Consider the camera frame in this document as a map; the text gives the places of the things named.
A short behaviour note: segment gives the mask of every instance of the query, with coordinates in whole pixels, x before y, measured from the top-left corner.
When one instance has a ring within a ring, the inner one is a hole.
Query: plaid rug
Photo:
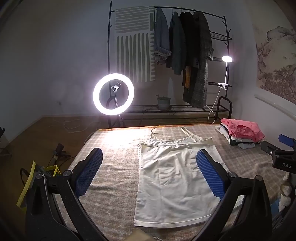
[[[103,163],[86,194],[79,199],[94,223],[110,241],[123,240],[134,228],[133,217],[139,180],[138,143],[150,138],[152,128],[98,130],[70,166],[70,169],[73,169],[94,147],[103,151]],[[155,136],[161,139],[186,137],[179,126],[156,129]],[[215,125],[194,125],[187,126],[187,129],[201,137],[213,137],[215,146],[230,171],[246,178],[261,175],[270,200],[277,198],[285,172],[272,168],[271,157],[263,152],[259,145],[246,150],[230,146],[226,138],[215,130]],[[74,228],[59,195],[57,202],[66,224]],[[227,226],[232,224],[237,212],[238,209],[232,213]],[[163,241],[185,241],[192,239],[202,226],[203,223],[171,229],[141,229]]]

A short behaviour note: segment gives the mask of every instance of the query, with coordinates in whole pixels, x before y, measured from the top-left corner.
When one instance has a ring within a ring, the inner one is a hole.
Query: plant pot
[[[168,110],[170,108],[170,98],[168,97],[158,97],[157,102],[159,110]]]

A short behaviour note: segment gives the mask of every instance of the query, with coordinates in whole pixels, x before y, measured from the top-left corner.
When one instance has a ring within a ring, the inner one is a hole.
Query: pink shirt
[[[253,142],[261,141],[265,135],[255,122],[235,119],[222,119],[221,123],[228,126],[229,135],[236,138],[251,139]]]

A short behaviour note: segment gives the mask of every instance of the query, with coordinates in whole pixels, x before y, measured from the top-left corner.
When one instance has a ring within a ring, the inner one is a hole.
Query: clothes rack
[[[231,29],[228,30],[227,28],[227,22],[226,22],[226,17],[223,16],[218,16],[218,15],[215,15],[215,14],[211,14],[211,13],[208,13],[208,12],[202,12],[202,11],[198,11],[198,10],[195,10],[195,9],[189,9],[189,8],[181,8],[181,7],[168,7],[168,6],[154,6],[154,8],[169,8],[169,9],[179,9],[179,10],[187,10],[187,11],[191,11],[191,12],[201,12],[203,14],[206,14],[206,15],[210,15],[210,16],[214,16],[214,17],[217,17],[219,19],[222,19],[222,23],[224,23],[225,25],[225,31],[226,31],[226,35],[224,34],[220,34],[220,33],[216,33],[216,32],[213,32],[213,31],[210,31],[211,33],[211,38],[212,39],[215,39],[215,40],[219,40],[219,41],[223,41],[225,43],[225,45],[227,46],[227,52],[228,52],[228,55],[229,55],[229,41],[232,40],[231,37],[229,37],[229,33],[231,31]],[[107,44],[108,44],[108,73],[110,74],[110,30],[111,30],[111,27],[112,25],[110,25],[110,22],[111,22],[111,13],[115,12],[115,10],[112,10],[112,1],[110,1],[110,8],[109,8],[109,21],[108,21],[108,41],[107,41]],[[218,61],[218,62],[223,62],[223,60],[221,58],[218,58],[218,57],[213,57],[213,61]],[[228,65],[228,73],[227,73],[227,77],[226,77],[226,84],[228,84],[228,81],[229,81],[229,65],[230,63],[227,63]],[[208,82],[208,85],[215,85],[215,86],[219,86],[218,83],[216,82]],[[232,113],[232,102],[230,99],[227,98],[227,92],[228,92],[228,88],[229,87],[232,87],[231,85],[228,85],[226,87],[226,93],[225,93],[225,96],[221,96],[219,97],[218,99],[218,102],[216,105],[213,105],[213,104],[208,104],[207,106],[205,106],[204,108],[196,108],[196,107],[192,107],[188,104],[182,104],[182,105],[171,105],[171,109],[170,110],[167,110],[167,111],[160,111],[158,110],[157,106],[158,105],[131,105],[126,111],[125,113],[199,113],[199,112],[210,112],[211,111],[211,107],[213,107],[212,111],[213,112],[216,112],[215,116],[216,118],[219,119],[219,112],[228,112],[228,118],[231,117],[231,113]],[[107,105],[109,105],[110,101],[112,99],[114,99],[114,97],[112,96],[112,92],[111,92],[111,81],[109,81],[109,94],[110,94],[110,98],[108,99],[107,101]],[[224,99],[226,100],[228,103],[229,103],[229,108],[223,106],[220,104],[220,101]],[[111,117],[108,116],[108,125],[109,125],[109,128],[113,128],[115,126],[116,123],[119,123],[118,121],[118,117],[117,119],[115,120],[114,123],[112,123],[111,121]],[[145,118],[145,119],[163,119],[163,118]]]

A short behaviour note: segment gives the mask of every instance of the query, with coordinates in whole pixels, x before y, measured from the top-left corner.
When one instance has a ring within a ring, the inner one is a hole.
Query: plaid coat
[[[203,108],[207,102],[208,60],[213,59],[212,39],[207,19],[201,12],[194,14],[194,31],[198,31],[200,48],[198,53],[198,68],[190,71],[189,89],[184,88],[183,100],[193,107]]]

